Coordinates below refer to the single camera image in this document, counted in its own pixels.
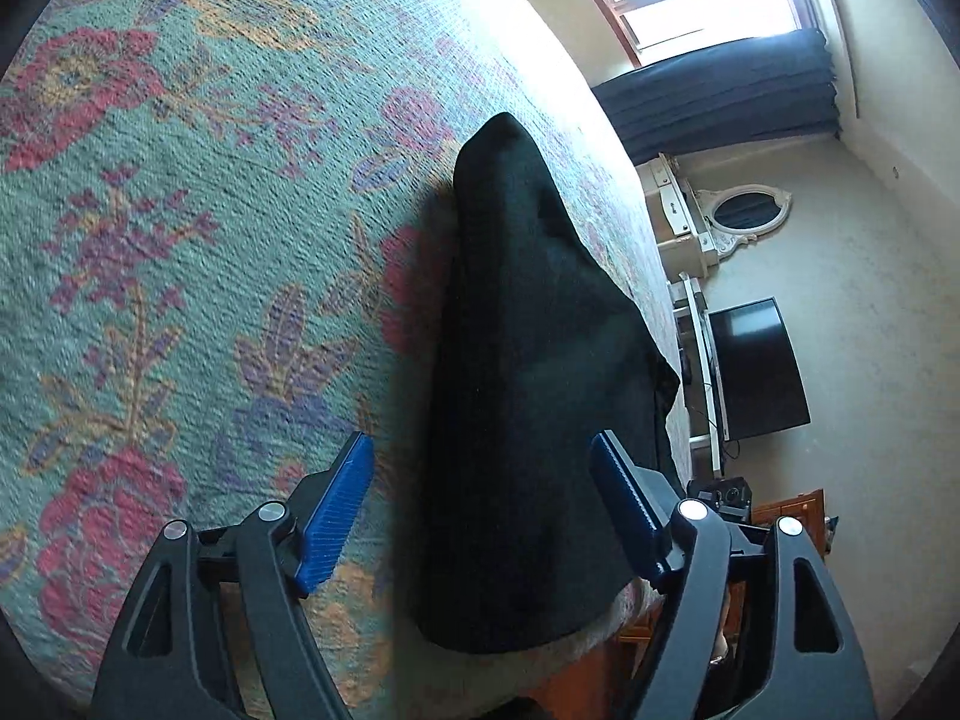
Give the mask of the white vanity dresser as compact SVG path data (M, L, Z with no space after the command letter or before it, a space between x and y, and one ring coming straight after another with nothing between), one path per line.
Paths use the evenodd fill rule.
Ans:
M719 252L697 194L679 165L661 153L638 164L636 172L667 278L671 283L682 275L706 280L719 265Z

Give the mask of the black flat television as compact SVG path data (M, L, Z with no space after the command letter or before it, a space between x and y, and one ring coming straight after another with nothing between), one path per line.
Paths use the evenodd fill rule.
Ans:
M709 314L726 437L745 440L811 422L804 383L775 298Z

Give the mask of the floral bedspread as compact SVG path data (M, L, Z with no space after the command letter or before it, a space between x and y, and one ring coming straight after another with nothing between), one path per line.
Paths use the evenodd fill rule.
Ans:
M507 112L664 355L640 179L527 0L49 0L2 80L2 611L72 709L166 520L216 527L368 431L376 474L306 605L359 718L462 718L651 605L620 582L512 655L395 603L462 145Z

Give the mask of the brown wooden cabinet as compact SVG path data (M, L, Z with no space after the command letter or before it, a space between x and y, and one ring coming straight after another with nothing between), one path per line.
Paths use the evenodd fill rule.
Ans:
M770 528L779 517L794 517L799 520L804 525L804 530L809 535L818 555L825 559L830 554L835 524L825 512L823 489L814 489L789 499L757 505L752 514L755 527L760 528ZM729 572L727 579L729 605L726 606L726 617L722 626L722 633L729 644L735 644L739 639L747 578L757 572L757 566L758 561L748 562L747 559L737 559ZM641 614L636 621L626 624L617 634L617 640L622 644L646 645L651 640L659 616L661 612L658 608Z

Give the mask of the dark blue right curtain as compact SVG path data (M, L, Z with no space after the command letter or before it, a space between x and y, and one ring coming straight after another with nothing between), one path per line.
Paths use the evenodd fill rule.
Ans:
M839 132L832 56L816 29L693 50L603 82L594 96L636 164Z

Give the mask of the white tv stand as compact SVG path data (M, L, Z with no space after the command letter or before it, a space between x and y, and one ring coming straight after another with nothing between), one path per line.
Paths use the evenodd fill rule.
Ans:
M729 457L729 424L718 347L698 278L682 271L669 284L679 335L683 396L695 475L722 478Z

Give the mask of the black pants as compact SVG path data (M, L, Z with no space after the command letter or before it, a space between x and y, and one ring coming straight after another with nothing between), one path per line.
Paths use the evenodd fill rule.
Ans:
M498 655L580 631L630 583L587 454L612 431L638 465L672 472L665 420L679 379L512 115L462 146L454 201L410 603L433 644Z

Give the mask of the oval vanity mirror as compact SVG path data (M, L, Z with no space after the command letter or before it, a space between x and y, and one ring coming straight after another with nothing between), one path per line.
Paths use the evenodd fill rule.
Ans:
M697 190L695 197L721 260L778 231L793 208L791 193L765 184Z

